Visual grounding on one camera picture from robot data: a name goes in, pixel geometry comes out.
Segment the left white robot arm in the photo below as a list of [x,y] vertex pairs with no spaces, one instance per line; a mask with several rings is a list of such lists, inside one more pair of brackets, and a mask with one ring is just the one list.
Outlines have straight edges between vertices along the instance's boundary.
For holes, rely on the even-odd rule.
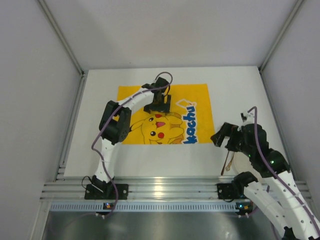
[[92,177],[95,184],[113,182],[117,151],[127,138],[131,118],[139,110],[151,110],[168,113],[170,100],[166,92],[172,81],[167,81],[158,74],[152,83],[142,85],[132,95],[119,100],[107,102],[98,129],[99,133],[91,144],[91,150],[99,156],[98,167]]

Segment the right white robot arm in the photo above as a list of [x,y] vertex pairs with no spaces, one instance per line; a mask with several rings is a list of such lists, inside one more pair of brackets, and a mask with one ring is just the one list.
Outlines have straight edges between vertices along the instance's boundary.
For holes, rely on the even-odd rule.
[[248,157],[253,169],[271,188],[276,198],[263,189],[250,171],[236,175],[231,183],[218,184],[218,198],[226,202],[251,200],[272,223],[283,240],[318,240],[320,221],[315,217],[299,191],[284,156],[270,147],[266,131],[249,123],[238,126],[225,122],[210,138],[216,147]]

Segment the yellow Pikachu placemat cloth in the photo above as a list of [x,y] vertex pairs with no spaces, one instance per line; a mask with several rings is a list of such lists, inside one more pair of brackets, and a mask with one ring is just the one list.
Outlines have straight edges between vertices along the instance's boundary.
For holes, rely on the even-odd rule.
[[210,143],[215,133],[208,86],[179,84],[170,88],[170,112],[138,110],[131,116],[126,145]]

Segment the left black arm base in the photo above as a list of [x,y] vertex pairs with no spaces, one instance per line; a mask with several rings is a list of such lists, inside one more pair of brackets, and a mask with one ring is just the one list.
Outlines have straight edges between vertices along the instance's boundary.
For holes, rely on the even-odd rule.
[[123,183],[101,181],[94,175],[89,178],[90,183],[85,187],[85,200],[115,200],[117,198],[116,190],[118,192],[118,200],[127,200],[129,194],[129,185]]

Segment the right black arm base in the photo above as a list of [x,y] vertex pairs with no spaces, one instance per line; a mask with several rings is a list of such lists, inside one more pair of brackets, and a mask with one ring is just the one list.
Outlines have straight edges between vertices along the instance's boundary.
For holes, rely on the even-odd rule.
[[217,194],[219,200],[224,200],[225,202],[232,202],[234,200],[245,199],[244,189],[233,183],[218,183]]

